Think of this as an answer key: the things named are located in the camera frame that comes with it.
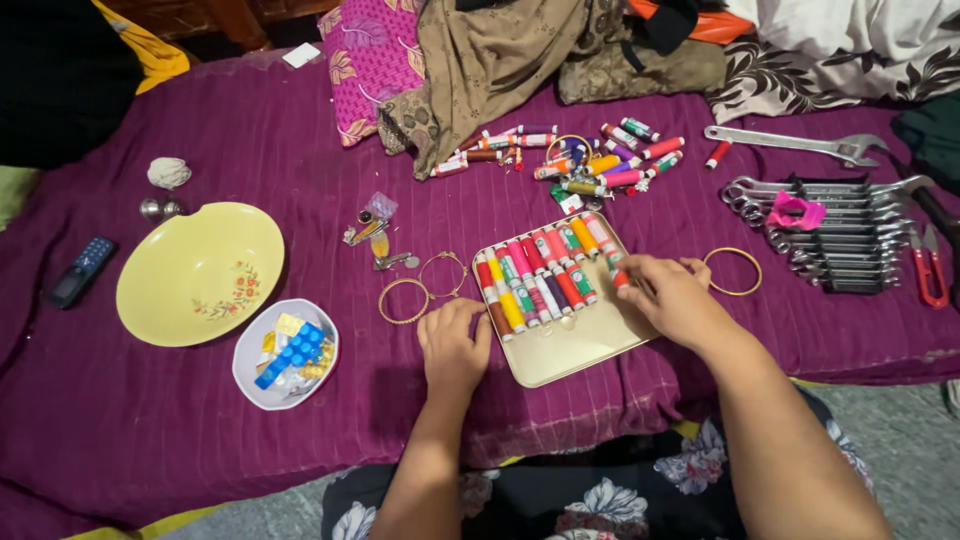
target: blue medicine blister pack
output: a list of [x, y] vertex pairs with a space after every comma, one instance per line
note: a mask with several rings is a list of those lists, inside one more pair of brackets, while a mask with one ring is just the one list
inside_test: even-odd
[[266, 390], [287, 367], [292, 365], [301, 368], [307, 362], [316, 360], [322, 352], [320, 344], [323, 341], [324, 331], [310, 323], [303, 323], [297, 335], [293, 336], [287, 346], [280, 351], [280, 354], [267, 364], [266, 369], [256, 378], [254, 383]]

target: white bowl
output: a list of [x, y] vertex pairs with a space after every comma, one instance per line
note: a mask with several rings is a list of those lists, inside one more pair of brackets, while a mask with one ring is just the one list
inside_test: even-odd
[[[269, 388], [262, 390], [253, 383], [253, 380], [256, 379], [256, 364], [260, 362], [263, 352], [263, 336], [274, 330], [274, 324], [276, 324], [276, 319], [280, 316], [280, 313], [290, 313], [291, 315], [300, 313], [303, 315], [301, 318], [307, 322], [313, 322], [310, 320], [311, 318], [315, 319], [326, 337], [333, 342], [333, 360], [330, 361], [330, 368], [326, 370], [319, 382], [314, 384], [305, 394], [299, 396], [284, 397], [279, 392], [272, 391]], [[253, 319], [253, 322], [240, 336], [237, 346], [233, 349], [233, 379], [237, 381], [237, 386], [254, 405], [263, 410], [283, 410], [299, 405], [323, 386], [326, 380], [330, 378], [333, 370], [336, 369], [339, 357], [340, 334], [337, 333], [337, 327], [326, 316], [326, 313], [314, 303], [303, 300], [303, 298], [282, 300], [266, 308]]]

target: yellow bowl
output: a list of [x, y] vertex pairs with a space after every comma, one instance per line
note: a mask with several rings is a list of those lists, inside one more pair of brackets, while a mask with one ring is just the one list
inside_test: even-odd
[[117, 312], [136, 337], [196, 345], [249, 318], [274, 290], [283, 236], [262, 210], [214, 203], [156, 228], [133, 250], [117, 283]]

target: red-handled snips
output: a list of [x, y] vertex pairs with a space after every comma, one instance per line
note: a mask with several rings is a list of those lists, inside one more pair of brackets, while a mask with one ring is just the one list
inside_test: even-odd
[[[917, 279], [920, 281], [920, 295], [924, 302], [936, 309], [947, 307], [949, 298], [947, 286], [944, 284], [944, 271], [940, 268], [940, 254], [937, 253], [937, 234], [933, 227], [927, 225], [924, 239], [920, 239], [917, 230], [910, 228], [910, 247], [913, 248], [913, 260], [917, 264]], [[930, 264], [926, 264], [924, 248], [930, 252]], [[930, 282], [937, 287], [938, 296], [930, 293]]]

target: orange fabric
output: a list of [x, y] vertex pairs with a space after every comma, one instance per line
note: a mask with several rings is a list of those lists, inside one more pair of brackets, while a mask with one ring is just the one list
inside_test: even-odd
[[[637, 14], [645, 19], [653, 16], [659, 7], [647, 0], [628, 0], [628, 2], [630, 4], [628, 11], [633, 12], [628, 14]], [[690, 33], [690, 39], [727, 45], [753, 30], [753, 23], [727, 12], [700, 13], [697, 26]]]

